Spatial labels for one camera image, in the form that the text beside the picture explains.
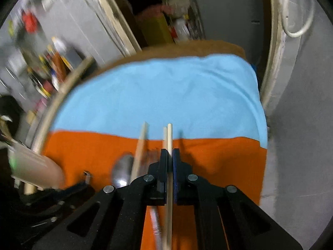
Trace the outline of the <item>white plastic utensil basket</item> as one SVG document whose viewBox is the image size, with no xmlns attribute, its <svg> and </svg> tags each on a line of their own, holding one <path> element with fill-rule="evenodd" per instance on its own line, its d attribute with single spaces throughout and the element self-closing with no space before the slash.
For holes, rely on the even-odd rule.
<svg viewBox="0 0 333 250">
<path fill-rule="evenodd" d="M 39 155 L 20 143 L 9 146 L 12 176 L 42 189 L 59 189 L 64 173 L 50 158 Z"/>
</svg>

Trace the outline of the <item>steel spoon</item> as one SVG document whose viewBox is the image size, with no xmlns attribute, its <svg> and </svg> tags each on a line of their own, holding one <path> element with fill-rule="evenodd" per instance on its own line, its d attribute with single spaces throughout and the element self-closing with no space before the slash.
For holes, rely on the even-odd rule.
<svg viewBox="0 0 333 250">
<path fill-rule="evenodd" d="M 111 172 L 111 183 L 115 188 L 129 185 L 133 161 L 134 156 L 132 154 L 124 154 L 116 161 Z"/>
</svg>

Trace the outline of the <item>wooden chopstick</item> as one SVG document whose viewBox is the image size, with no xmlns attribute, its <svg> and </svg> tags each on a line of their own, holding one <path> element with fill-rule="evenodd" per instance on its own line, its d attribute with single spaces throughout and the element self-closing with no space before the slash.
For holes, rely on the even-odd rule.
<svg viewBox="0 0 333 250">
<path fill-rule="evenodd" d="M 167 162 L 167 203 L 165 205 L 163 249 L 172 249 L 172 219 L 173 219 L 173 125 L 166 127 L 166 149 L 168 151 Z"/>
<path fill-rule="evenodd" d="M 140 136 L 137 142 L 137 147 L 134 155 L 132 172 L 130 176 L 130 183 L 132 183 L 138 176 L 140 172 L 140 166 L 144 157 L 144 147 L 147 137 L 148 123 L 144 122 L 140 132 Z"/>
</svg>

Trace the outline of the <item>striped blue orange brown cloth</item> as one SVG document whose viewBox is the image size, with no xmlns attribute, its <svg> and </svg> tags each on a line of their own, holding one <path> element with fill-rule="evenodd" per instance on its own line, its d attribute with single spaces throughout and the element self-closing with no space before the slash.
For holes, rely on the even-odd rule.
<svg viewBox="0 0 333 250">
<path fill-rule="evenodd" d="M 96 194 L 112 185 L 116 161 L 135 155 L 144 122 L 138 177 L 160 160 L 171 123 L 173 150 L 179 149 L 194 174 L 218 187 L 234 185 L 259 206 L 267 124 L 256 73 L 239 46 L 191 41 L 118 61 L 69 93 L 43 154 L 61 167 L 62 187 L 78 184 L 88 171 Z M 156 247 L 151 208 L 158 211 L 163 246 L 165 205 L 147 207 L 140 249 Z M 193 207 L 173 198 L 172 220 L 172 249 L 199 249 Z"/>
</svg>

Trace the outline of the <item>large dark vinegar jug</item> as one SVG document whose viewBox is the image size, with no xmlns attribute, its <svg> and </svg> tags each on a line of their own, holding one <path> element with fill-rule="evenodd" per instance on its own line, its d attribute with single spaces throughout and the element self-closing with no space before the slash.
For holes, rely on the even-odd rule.
<svg viewBox="0 0 333 250">
<path fill-rule="evenodd" d="M 59 37 L 52 37 L 52 43 L 55 50 L 59 53 L 65 65 L 73 71 L 82 62 L 82 58 L 75 50 L 75 48 L 70 45 L 67 41 L 62 40 Z"/>
</svg>

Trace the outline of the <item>red plastic bag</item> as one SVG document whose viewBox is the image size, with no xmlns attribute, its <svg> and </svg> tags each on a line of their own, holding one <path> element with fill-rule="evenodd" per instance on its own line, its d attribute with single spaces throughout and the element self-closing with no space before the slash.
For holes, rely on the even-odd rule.
<svg viewBox="0 0 333 250">
<path fill-rule="evenodd" d="M 28 33 L 36 33 L 38 29 L 38 20 L 32 12 L 28 11 L 23 13 L 22 22 L 24 23 L 25 30 Z"/>
</svg>

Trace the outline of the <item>yellow gas cylinder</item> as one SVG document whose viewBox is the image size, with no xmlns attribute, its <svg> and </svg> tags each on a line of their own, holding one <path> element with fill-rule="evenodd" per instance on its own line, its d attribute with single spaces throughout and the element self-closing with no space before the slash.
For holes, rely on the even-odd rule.
<svg viewBox="0 0 333 250">
<path fill-rule="evenodd" d="M 171 15 L 172 8 L 155 5 L 145 9 L 135 20 L 148 46 L 172 44 L 174 42 L 165 15 Z"/>
</svg>

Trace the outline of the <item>grey washing machine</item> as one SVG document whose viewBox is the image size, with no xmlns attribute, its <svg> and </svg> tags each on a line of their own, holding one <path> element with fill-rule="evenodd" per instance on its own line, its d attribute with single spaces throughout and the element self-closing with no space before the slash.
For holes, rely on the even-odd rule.
<svg viewBox="0 0 333 250">
<path fill-rule="evenodd" d="M 242 47 L 251 63 L 263 46 L 262 0 L 196 0 L 207 40 L 223 40 Z"/>
</svg>

